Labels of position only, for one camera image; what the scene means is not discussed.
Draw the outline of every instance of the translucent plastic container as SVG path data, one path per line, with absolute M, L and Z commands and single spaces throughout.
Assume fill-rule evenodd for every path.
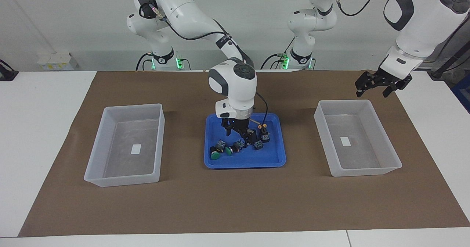
M 401 168 L 369 100 L 320 101 L 314 115 L 331 175 L 383 175 Z
M 164 128 L 161 104 L 105 108 L 84 180 L 101 187 L 158 182 Z

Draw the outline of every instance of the black connector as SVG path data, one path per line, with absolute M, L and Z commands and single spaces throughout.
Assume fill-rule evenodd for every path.
M 0 82 L 10 82 L 15 79 L 19 71 L 15 71 L 13 69 L 10 71 L 0 64 L 0 73 L 1 73 Z

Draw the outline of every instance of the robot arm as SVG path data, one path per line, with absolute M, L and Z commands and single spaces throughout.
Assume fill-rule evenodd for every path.
M 158 31 L 159 24 L 155 19 L 146 19 L 135 14 L 127 18 L 127 26 L 131 32 L 145 38 L 152 48 L 152 68 L 159 70 L 181 69 L 175 51 L 165 33 Z
M 384 17 L 400 33 L 378 71 L 365 72 L 356 81 L 357 96 L 377 86 L 387 86 L 385 97 L 404 89 L 410 72 L 458 28 L 469 8 L 469 0 L 388 0 Z
M 289 16 L 288 26 L 294 33 L 294 46 L 290 50 L 288 65 L 283 68 L 307 69 L 312 60 L 315 38 L 313 31 L 332 29 L 336 24 L 336 12 L 333 11 L 334 0 L 310 0 L 312 9 L 294 11 Z
M 194 0 L 134 0 L 139 15 L 146 19 L 165 22 L 181 38 L 207 39 L 215 43 L 228 60 L 209 71 L 209 86 L 225 97 L 216 103 L 216 115 L 222 125 L 240 133 L 250 144 L 259 139 L 248 128 L 253 113 L 257 76 L 252 60 L 217 21 L 208 17 Z

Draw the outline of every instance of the brown mat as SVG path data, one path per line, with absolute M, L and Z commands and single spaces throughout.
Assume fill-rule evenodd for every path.
M 384 99 L 376 89 L 364 96 L 403 168 L 331 177 L 313 114 L 319 100 L 355 99 L 360 74 L 260 73 L 258 91 L 281 120 L 286 165 L 209 170 L 205 118 L 221 97 L 208 87 L 207 73 L 99 72 L 19 236 L 470 226 L 395 94 Z M 109 188 L 85 182 L 103 109 L 147 103 L 162 103 L 166 117 L 161 182 Z

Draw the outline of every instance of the blue box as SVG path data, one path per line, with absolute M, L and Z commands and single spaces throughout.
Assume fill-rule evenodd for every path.
M 452 88 L 452 93 L 462 103 L 463 107 L 470 113 L 470 75 L 463 78 Z
M 265 113 L 253 113 L 252 119 L 263 121 Z M 284 140 L 282 139 L 281 125 L 279 117 L 273 113 L 268 113 L 265 124 L 269 132 L 270 141 L 264 143 L 264 147 L 255 150 L 252 145 L 234 152 L 233 155 L 222 153 L 217 160 L 210 159 L 210 147 L 214 146 L 218 140 L 223 140 L 228 146 L 232 146 L 242 137 L 232 131 L 227 137 L 227 131 L 222 127 L 222 118 L 217 118 L 212 114 L 206 119 L 204 164 L 210 169 L 239 169 L 239 168 L 274 168 L 281 167 L 286 163 L 286 152 L 284 150 Z M 250 122 L 249 128 L 257 129 L 257 124 Z

